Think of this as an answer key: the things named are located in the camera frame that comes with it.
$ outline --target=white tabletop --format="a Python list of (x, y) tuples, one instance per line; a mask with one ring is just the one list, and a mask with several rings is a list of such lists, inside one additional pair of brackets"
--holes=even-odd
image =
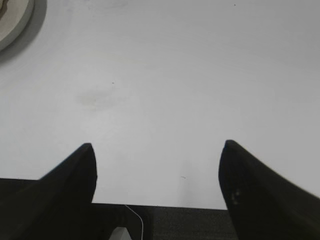
[(94, 202), (225, 209), (234, 139), (320, 196), (320, 1), (45, 8), (0, 52), (0, 177), (40, 178), (91, 142)]

